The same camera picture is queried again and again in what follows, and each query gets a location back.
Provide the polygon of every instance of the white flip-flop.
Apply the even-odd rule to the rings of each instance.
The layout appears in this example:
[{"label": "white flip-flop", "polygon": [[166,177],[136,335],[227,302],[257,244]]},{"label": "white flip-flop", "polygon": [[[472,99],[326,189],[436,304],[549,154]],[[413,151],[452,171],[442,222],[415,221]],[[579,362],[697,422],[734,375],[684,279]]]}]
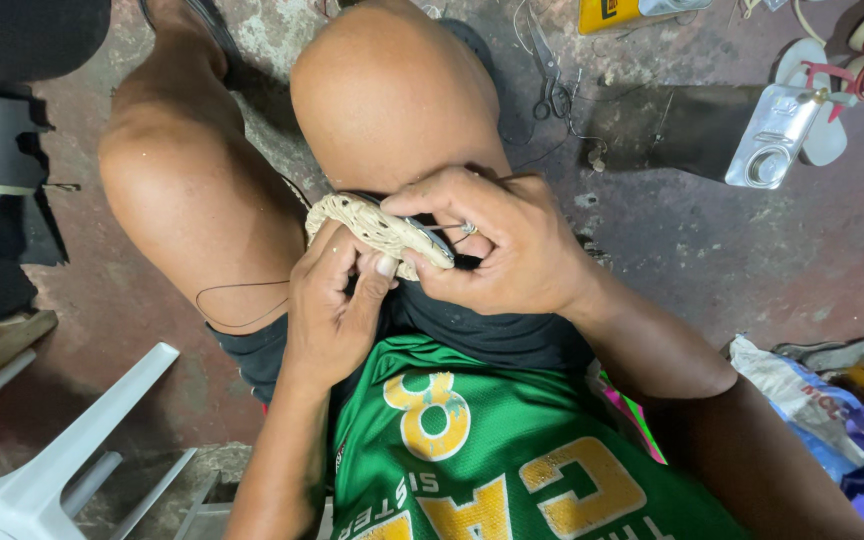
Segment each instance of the white flip-flop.
[{"label": "white flip-flop", "polygon": [[[805,88],[809,80],[809,67],[803,61],[813,64],[828,64],[829,58],[822,45],[812,37],[804,37],[795,42],[785,51],[775,68],[773,82],[789,87]],[[813,73],[812,88],[828,89],[834,92],[832,78],[828,73]],[[849,143],[842,120],[835,118],[831,122],[834,104],[826,102],[819,109],[815,122],[808,130],[805,141],[801,145],[802,158],[812,166],[827,166],[846,150]]]}]

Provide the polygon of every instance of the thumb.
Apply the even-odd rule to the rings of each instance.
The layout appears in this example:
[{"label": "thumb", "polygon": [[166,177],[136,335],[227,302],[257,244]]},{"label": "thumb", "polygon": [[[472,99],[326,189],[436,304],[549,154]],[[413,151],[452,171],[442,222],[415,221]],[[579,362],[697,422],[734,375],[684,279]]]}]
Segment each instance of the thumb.
[{"label": "thumb", "polygon": [[388,254],[378,252],[362,268],[355,292],[348,301],[348,309],[342,319],[342,325],[351,327],[353,332],[374,333],[378,325],[378,312],[382,300],[389,292],[392,281],[396,278],[396,268],[399,260]]},{"label": "thumb", "polygon": [[469,300],[470,293],[477,285],[476,276],[469,270],[440,268],[412,248],[402,250],[402,260],[413,267],[422,290],[429,298],[464,305],[460,299]]}]

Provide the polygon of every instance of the yellow can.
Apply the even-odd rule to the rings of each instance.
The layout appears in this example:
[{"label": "yellow can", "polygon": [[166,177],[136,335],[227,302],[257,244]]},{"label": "yellow can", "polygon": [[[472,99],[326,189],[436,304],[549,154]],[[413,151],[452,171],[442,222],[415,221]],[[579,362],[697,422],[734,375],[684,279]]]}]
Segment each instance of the yellow can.
[{"label": "yellow can", "polygon": [[713,0],[579,0],[579,34],[636,28],[682,12],[704,10]]}]

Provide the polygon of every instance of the man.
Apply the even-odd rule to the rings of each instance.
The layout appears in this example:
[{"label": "man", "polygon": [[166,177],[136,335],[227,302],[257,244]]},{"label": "man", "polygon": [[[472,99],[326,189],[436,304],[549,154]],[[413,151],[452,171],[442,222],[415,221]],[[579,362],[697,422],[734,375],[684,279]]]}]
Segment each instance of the man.
[{"label": "man", "polygon": [[[291,83],[333,187],[478,227],[446,230],[474,270],[405,251],[420,285],[337,222],[306,251],[301,209],[223,87],[236,58],[220,19],[202,0],[147,13],[155,46],[116,92],[102,179],[270,401],[227,538],[315,534],[327,484],[340,540],[864,538],[756,388],[590,260],[541,178],[512,176],[488,74],[417,7],[347,9]],[[671,467],[591,396],[592,349]]]}]

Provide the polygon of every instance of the scissors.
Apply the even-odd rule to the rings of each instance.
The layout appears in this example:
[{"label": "scissors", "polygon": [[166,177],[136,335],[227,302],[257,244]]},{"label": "scissors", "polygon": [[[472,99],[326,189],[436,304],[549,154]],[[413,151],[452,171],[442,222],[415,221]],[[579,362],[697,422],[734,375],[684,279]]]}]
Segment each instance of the scissors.
[{"label": "scissors", "polygon": [[529,16],[526,20],[529,23],[529,34],[532,35],[535,55],[538,56],[538,63],[542,68],[542,74],[545,76],[542,82],[542,99],[538,100],[532,109],[532,116],[535,120],[545,120],[552,115],[555,115],[556,118],[565,118],[569,114],[570,108],[569,90],[559,82],[562,70],[559,69],[555,55],[549,49],[546,33],[543,31],[542,25],[539,24],[539,19],[536,18],[531,3],[529,4]]}]

